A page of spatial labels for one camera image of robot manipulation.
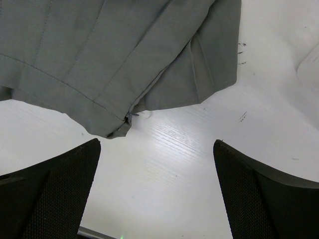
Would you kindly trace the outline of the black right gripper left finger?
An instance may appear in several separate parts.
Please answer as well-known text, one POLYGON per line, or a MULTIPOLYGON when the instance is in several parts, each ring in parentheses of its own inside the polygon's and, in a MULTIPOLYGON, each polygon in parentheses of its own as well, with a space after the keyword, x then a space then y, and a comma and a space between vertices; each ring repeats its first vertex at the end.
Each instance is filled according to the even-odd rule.
POLYGON ((0 177, 2 239, 75 239, 94 181, 101 144, 92 139, 62 155, 0 177))

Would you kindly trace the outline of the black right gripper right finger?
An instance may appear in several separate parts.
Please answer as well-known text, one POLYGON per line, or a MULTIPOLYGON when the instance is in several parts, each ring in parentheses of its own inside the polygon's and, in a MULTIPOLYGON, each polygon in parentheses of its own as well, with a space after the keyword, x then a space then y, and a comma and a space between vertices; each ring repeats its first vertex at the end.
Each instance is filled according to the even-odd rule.
POLYGON ((235 239, 317 239, 319 184, 246 156, 221 140, 213 155, 235 239))

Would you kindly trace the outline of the grey skirt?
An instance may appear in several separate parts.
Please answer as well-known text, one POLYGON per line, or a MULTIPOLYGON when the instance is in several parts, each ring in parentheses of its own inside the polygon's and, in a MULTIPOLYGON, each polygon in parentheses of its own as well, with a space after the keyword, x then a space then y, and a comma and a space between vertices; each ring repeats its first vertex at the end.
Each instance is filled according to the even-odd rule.
POLYGON ((239 0, 3 0, 0 98, 125 136, 236 83, 239 0))

